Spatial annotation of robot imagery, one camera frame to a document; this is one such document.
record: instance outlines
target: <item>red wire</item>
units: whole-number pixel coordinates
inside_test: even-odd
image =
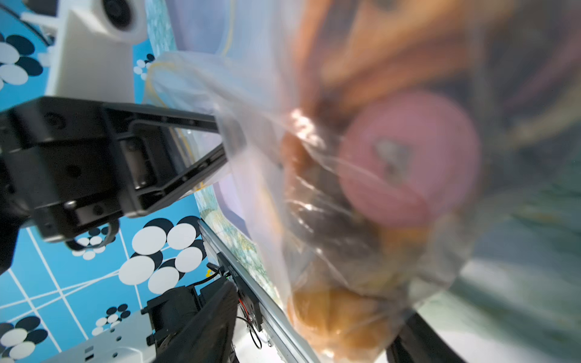
[[[238,301],[240,301],[240,305],[242,305],[242,307],[244,308],[244,311],[246,311],[246,319],[248,321],[250,321],[250,314],[248,314],[248,310],[246,309],[246,306],[244,306],[244,303],[242,302],[241,299],[238,299]]]

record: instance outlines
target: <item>pastry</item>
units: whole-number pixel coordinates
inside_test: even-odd
[[[298,34],[293,46],[293,56],[297,69],[301,72],[317,42],[319,32],[327,18],[333,0],[307,0]]]
[[[459,39],[416,47],[346,84],[336,105],[342,114],[402,89],[451,77],[469,66],[468,48]]]
[[[285,135],[281,156],[293,234],[333,266],[337,280],[360,293],[382,296],[386,283],[377,284],[374,276],[386,265],[378,253],[381,245],[376,228],[352,209],[337,176],[311,159],[295,136]]]
[[[339,148],[351,205],[385,227],[416,227],[462,204],[480,169],[480,141],[465,111],[425,91],[365,108]]]
[[[463,34],[467,14],[482,24],[512,15],[514,0],[396,0],[393,10],[361,1],[345,45],[321,69],[324,88],[333,89],[390,57],[427,41]]]
[[[379,240],[385,264],[401,274],[412,271],[426,250],[430,232],[430,227],[380,228]]]
[[[295,329],[313,349],[336,358],[361,359],[376,354],[395,332],[381,313],[381,301],[357,295],[341,287],[301,287],[293,291],[287,306]]]

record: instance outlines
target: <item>black circle pattern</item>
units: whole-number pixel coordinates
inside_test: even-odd
[[[25,342],[32,342],[35,345],[39,345],[48,337],[48,332],[45,329],[36,329],[40,323],[40,319],[35,315],[22,318],[15,325],[12,325],[8,322],[0,323],[0,339],[2,339],[2,336],[6,334],[6,332],[14,328],[21,328],[28,332],[26,338],[24,339]],[[10,350],[12,350],[12,347],[5,347],[0,344],[0,353],[2,354],[2,358],[10,357]]]
[[[34,58],[27,57],[33,54],[35,49],[34,44],[30,40],[22,35],[14,34],[4,38],[4,36],[0,34],[0,42],[6,42],[16,48],[20,54],[20,58],[15,65],[24,69],[29,76],[39,76],[42,74],[43,68],[40,63]]]
[[[93,228],[89,230],[89,236],[94,237],[101,234],[101,230],[99,228]]]
[[[106,236],[107,233],[109,233],[109,227],[103,227],[103,228],[101,228],[101,234],[103,236]]]
[[[200,236],[200,226],[198,225],[198,221],[200,220],[200,218],[195,217],[193,215],[189,215],[187,217],[184,217],[182,219],[180,219],[180,221],[177,224],[182,224],[182,223],[187,223],[189,225],[192,225],[195,229],[196,229],[196,237]],[[170,221],[167,220],[165,218],[155,218],[153,220],[150,220],[149,222],[147,222],[144,225],[145,227],[151,227],[151,226],[155,226],[155,227],[159,227],[161,229],[163,229],[166,233],[166,236],[170,233],[170,230],[172,228],[174,228],[174,224]],[[195,239],[191,245],[189,245],[189,247],[196,247],[198,248],[201,252],[202,252],[202,260],[204,258],[206,258],[207,254],[206,254],[206,249],[204,248],[204,243],[201,239]],[[133,255],[131,255],[130,259],[136,256],[141,256],[141,254],[135,252]],[[148,257],[150,257],[153,260],[153,263],[155,264],[154,267],[154,271],[156,271],[158,268],[162,268],[162,267],[174,267],[175,268],[175,258],[171,258],[167,261],[163,261],[163,253],[162,251],[158,251],[154,254],[148,255]],[[178,280],[181,280],[184,276],[185,273],[178,271],[179,273],[179,278]]]
[[[17,328],[22,328],[26,331],[31,331],[36,329],[40,325],[40,319],[38,317],[25,317],[16,323]]]
[[[121,322],[121,320],[127,319],[131,315],[131,311],[127,310],[128,307],[129,306],[127,304],[121,304],[118,307],[111,306],[105,312],[105,314],[106,314],[105,317],[108,319],[111,315],[117,314],[118,312],[120,312],[121,314],[119,315],[119,318],[117,319],[117,321]]]
[[[16,48],[20,55],[24,56],[34,53],[34,44],[22,35],[9,35],[6,38],[6,43]]]

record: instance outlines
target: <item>clear plastic bag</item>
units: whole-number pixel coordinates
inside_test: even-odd
[[[581,7],[249,3],[256,52],[158,62],[206,87],[293,326],[322,357],[372,361],[575,151]]]

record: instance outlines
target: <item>black bracket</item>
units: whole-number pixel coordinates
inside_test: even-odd
[[[227,162],[219,145],[179,168],[169,128],[218,132],[210,115],[58,97],[1,113],[0,222],[9,226],[10,241],[0,240],[0,249],[14,243],[29,217],[46,241],[58,242],[103,224],[115,227],[123,215],[150,214]],[[110,230],[103,245],[113,240]],[[12,256],[0,258],[2,273]]]

